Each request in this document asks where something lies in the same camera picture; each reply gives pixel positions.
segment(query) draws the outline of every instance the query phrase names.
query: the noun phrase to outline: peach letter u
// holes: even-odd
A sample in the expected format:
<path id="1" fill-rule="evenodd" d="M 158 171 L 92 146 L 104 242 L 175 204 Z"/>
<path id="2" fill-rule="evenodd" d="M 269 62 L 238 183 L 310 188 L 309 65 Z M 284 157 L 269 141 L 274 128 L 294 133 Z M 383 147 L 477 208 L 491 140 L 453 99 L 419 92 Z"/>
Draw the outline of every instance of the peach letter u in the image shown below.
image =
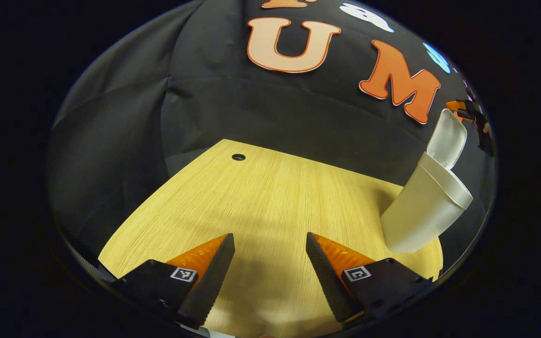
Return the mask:
<path id="1" fill-rule="evenodd" d="M 306 49 L 300 56 L 285 56 L 277 53 L 277 41 L 281 28 L 291 23 L 281 17 L 259 17 L 250 20 L 247 23 L 252 28 L 247 43 L 249 59 L 262 68 L 286 73 L 303 73 L 318 68 L 327 56 L 331 36 L 341 33 L 340 28 L 323 22 L 302 22 L 302 26 L 309 29 Z"/>

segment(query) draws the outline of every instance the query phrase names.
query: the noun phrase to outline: black cloth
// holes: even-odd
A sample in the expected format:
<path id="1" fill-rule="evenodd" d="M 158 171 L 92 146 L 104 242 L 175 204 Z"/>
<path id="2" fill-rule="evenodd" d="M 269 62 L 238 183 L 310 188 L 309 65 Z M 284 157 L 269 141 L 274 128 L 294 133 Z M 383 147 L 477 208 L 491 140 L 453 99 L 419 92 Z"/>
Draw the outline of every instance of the black cloth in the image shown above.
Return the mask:
<path id="1" fill-rule="evenodd" d="M 224 138 L 406 184 L 445 102 L 466 98 L 466 86 L 404 26 L 370 8 L 395 30 L 386 32 L 344 13 L 341 4 L 262 9 L 255 1 L 196 0 L 110 47 L 73 86 L 52 128 L 47 181 L 58 221 L 97 255 L 150 194 Z M 256 17 L 292 21 L 277 44 L 288 56 L 303 52 L 303 21 L 330 23 L 341 34 L 317 69 L 272 71 L 247 57 L 247 22 Z M 385 100 L 359 90 L 378 57 L 373 39 L 399 49 L 410 74 L 427 69 L 440 80 L 427 124 L 408 117 L 404 103 L 392 104 L 391 86 Z M 445 269 L 477 234 L 495 192 L 495 159 L 477 147 L 474 126 L 466 127 L 453 172 L 474 199 L 440 236 Z"/>

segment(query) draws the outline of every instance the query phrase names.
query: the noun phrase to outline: orange letter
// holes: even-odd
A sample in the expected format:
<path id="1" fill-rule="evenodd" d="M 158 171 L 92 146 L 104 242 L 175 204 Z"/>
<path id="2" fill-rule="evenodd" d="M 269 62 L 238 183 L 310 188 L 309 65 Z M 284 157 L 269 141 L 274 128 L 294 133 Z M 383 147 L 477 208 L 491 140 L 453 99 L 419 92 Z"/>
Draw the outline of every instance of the orange letter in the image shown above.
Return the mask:
<path id="1" fill-rule="evenodd" d="M 391 77 L 391 99 L 394 105 L 400 105 L 414 94 L 414 98 L 404 105 L 406 114 L 420 124 L 427 123 L 429 108 L 441 84 L 429 71 L 423 69 L 410 77 L 404 55 L 385 42 L 373 40 L 379 50 L 379 56 L 373 74 L 368 81 L 361 81 L 360 89 L 370 96 L 386 99 L 385 86 Z"/>
<path id="2" fill-rule="evenodd" d="M 315 2 L 316 0 L 306 0 L 307 2 Z M 262 8 L 277 8 L 277 7 L 306 7 L 305 2 L 298 0 L 270 0 L 262 4 Z"/>
<path id="3" fill-rule="evenodd" d="M 247 56 L 253 63 L 270 70 L 287 73 L 302 73 L 318 68 L 327 55 L 333 34 L 341 30 L 327 23 L 304 21 L 302 26 L 310 30 L 306 49 L 300 56 L 285 56 L 277 53 L 277 40 L 281 28 L 291 25 L 291 21 L 281 17 L 259 17 L 247 24 L 252 32 L 247 43 Z"/>

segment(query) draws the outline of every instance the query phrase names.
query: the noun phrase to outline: wooden tabletop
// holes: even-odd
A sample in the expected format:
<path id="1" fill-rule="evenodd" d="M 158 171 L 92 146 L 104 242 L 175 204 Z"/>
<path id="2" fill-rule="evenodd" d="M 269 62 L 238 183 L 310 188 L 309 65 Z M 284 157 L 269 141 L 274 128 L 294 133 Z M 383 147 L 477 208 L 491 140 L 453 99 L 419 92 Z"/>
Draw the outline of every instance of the wooden tabletop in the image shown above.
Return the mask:
<path id="1" fill-rule="evenodd" d="M 233 154 L 243 154 L 236 161 Z M 435 239 L 412 254 L 385 246 L 380 214 L 402 190 L 274 150 L 223 139 L 173 176 L 127 218 L 99 260 L 116 277 L 147 259 L 168 261 L 232 232 L 235 255 L 204 327 L 249 338 L 339 331 L 305 252 L 306 233 L 376 261 L 393 257 L 434 280 Z"/>

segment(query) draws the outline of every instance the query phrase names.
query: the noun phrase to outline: wooden table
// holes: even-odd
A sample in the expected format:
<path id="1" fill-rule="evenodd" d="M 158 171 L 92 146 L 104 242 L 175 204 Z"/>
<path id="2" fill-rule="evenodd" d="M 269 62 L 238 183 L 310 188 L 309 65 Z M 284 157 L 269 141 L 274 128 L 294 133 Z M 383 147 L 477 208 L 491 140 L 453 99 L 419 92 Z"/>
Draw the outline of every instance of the wooden table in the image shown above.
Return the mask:
<path id="1" fill-rule="evenodd" d="M 236 161 L 233 154 L 244 154 Z M 114 233 L 99 260 L 121 277 L 234 233 L 235 255 L 204 327 L 242 338 L 339 331 L 305 252 L 308 231 L 376 261 L 393 257 L 425 278 L 440 241 L 414 254 L 386 248 L 380 214 L 401 186 L 223 139 L 161 186 Z"/>

